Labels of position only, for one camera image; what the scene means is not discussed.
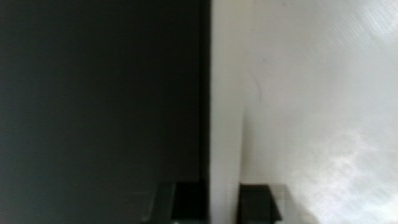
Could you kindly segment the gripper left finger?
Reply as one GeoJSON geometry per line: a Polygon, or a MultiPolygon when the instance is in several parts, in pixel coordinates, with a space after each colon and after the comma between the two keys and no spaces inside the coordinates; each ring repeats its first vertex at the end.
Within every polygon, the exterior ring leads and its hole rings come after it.
{"type": "Polygon", "coordinates": [[[207,201],[200,182],[159,183],[140,224],[206,224],[207,201]]]}

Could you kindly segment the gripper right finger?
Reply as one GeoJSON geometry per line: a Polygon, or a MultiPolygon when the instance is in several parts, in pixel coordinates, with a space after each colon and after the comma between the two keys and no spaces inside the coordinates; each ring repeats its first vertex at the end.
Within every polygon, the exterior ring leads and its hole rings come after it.
{"type": "Polygon", "coordinates": [[[236,224],[277,224],[282,220],[266,185],[239,185],[236,224]]]}

